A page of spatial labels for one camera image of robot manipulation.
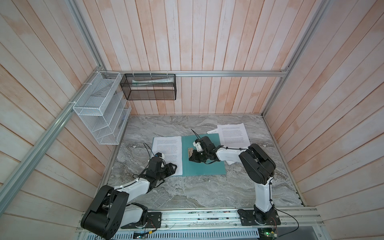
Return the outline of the green file folder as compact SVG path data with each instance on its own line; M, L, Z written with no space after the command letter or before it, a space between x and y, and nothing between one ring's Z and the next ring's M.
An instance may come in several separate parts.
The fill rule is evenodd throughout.
M226 175L226 167L224 162L215 162L213 164L195 163L189 161L188 150L196 148L193 142L197 139L195 135L182 136L182 163L183 163L183 177L192 176L211 176L211 175Z

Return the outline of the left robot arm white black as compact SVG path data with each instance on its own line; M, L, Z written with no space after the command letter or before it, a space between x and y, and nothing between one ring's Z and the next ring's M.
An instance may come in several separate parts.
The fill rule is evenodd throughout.
M166 163L161 153L149 159L134 181L116 187L102 186L81 220L81 228L102 239L112 239L121 227L155 227L148 208L132 201L149 193L176 173L178 166Z

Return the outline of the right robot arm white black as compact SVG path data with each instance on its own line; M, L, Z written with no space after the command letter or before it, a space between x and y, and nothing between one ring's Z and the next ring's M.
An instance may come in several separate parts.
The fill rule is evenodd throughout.
M276 169L275 162L257 144L247 148L215 146L209 137L193 142L194 149L189 161L212 164L230 161L243 164L248 176L255 183L256 200L254 209L238 210L243 225L266 225L277 214L272 200L272 180Z

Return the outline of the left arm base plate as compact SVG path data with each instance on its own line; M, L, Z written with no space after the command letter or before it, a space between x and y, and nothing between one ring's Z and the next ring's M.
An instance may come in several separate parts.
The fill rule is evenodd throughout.
M162 213L161 212L145 212L136 223L121 224L121 229L158 229L161 227Z

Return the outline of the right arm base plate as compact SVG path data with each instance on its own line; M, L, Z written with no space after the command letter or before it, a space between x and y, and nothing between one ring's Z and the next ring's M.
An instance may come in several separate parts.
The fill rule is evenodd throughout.
M280 217L275 208L271 208L270 211L264 213L258 209L244 210L239 209L238 214L242 226L278 226L281 225Z

